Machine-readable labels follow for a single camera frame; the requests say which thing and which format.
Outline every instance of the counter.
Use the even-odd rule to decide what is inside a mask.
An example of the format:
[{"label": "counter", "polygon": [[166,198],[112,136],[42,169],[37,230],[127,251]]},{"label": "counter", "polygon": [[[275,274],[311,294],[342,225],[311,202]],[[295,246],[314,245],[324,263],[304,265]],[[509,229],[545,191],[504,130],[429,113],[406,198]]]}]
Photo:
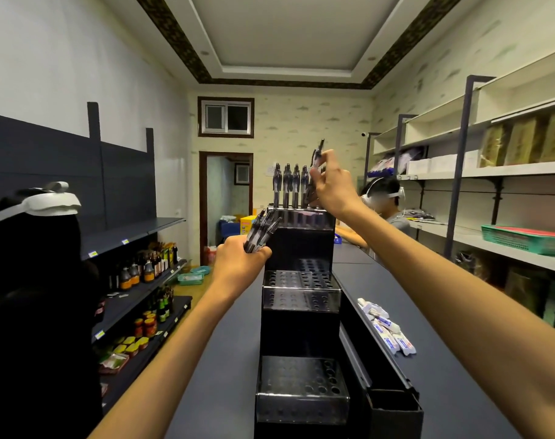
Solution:
[{"label": "counter", "polygon": [[[335,245],[332,269],[354,298],[382,305],[416,347],[416,356],[398,354],[396,361],[420,391],[422,438],[520,437],[385,268],[358,248],[341,244]],[[253,437],[262,279],[259,274],[217,326],[166,439]]]}]

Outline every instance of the black acrylic pen holder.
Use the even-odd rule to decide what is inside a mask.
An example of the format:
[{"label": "black acrylic pen holder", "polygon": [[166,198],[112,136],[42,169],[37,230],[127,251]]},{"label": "black acrylic pen holder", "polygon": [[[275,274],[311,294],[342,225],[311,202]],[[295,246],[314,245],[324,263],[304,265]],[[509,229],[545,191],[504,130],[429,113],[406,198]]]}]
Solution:
[{"label": "black acrylic pen holder", "polygon": [[420,437],[418,394],[332,273],[334,217],[276,208],[267,244],[255,438]]}]

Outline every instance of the dark gray shelf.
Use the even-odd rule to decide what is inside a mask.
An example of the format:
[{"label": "dark gray shelf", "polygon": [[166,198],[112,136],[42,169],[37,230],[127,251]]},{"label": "dark gray shelf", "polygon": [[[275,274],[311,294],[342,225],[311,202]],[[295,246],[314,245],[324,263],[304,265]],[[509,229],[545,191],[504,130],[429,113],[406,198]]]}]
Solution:
[{"label": "dark gray shelf", "polygon": [[120,294],[128,294],[126,297],[114,297],[106,299],[105,317],[103,321],[96,324],[92,328],[91,342],[96,342],[108,330],[115,326],[125,315],[139,305],[153,290],[167,282],[171,277],[175,276],[180,269],[186,264],[186,259],[181,259],[178,265],[165,270],[156,280],[150,283],[139,283],[130,290],[120,290]]},{"label": "dark gray shelf", "polygon": [[158,331],[162,333],[153,337],[148,347],[127,362],[123,369],[115,375],[101,376],[101,382],[108,385],[105,397],[102,399],[102,411],[104,414],[113,408],[127,388],[134,383],[135,379],[141,374],[143,369],[149,364],[152,358],[157,354],[167,339],[167,333],[172,332],[178,324],[186,310],[190,308],[192,297],[185,295],[177,295],[174,297],[174,312],[168,317],[163,324],[158,324]]},{"label": "dark gray shelf", "polygon": [[157,217],[155,219],[144,220],[120,228],[109,229],[83,236],[82,240],[82,259],[86,260],[96,257],[104,252],[123,246],[142,237],[153,234],[162,229],[169,228],[186,219],[176,217]]}]

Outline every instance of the window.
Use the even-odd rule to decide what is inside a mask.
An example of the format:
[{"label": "window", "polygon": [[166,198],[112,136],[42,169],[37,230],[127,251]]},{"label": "window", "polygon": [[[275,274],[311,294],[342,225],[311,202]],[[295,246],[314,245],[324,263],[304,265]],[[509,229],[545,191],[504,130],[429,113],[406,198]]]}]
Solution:
[{"label": "window", "polygon": [[253,138],[252,98],[199,97],[199,137]]},{"label": "window", "polygon": [[249,163],[235,163],[236,185],[249,185]]}]

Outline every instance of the forearm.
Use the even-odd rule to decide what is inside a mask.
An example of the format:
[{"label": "forearm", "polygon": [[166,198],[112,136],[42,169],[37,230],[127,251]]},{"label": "forearm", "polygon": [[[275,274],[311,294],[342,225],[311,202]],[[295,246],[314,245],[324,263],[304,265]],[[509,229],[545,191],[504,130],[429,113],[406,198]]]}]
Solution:
[{"label": "forearm", "polygon": [[555,438],[555,330],[366,206],[342,218],[520,433]]},{"label": "forearm", "polygon": [[363,238],[351,228],[344,228],[337,225],[335,231],[347,242],[355,244],[357,246],[361,246],[361,248],[369,248]]},{"label": "forearm", "polygon": [[213,282],[186,321],[107,413],[90,439],[164,437],[208,339],[232,304],[215,300],[216,295],[222,295],[215,293],[216,286]]}]

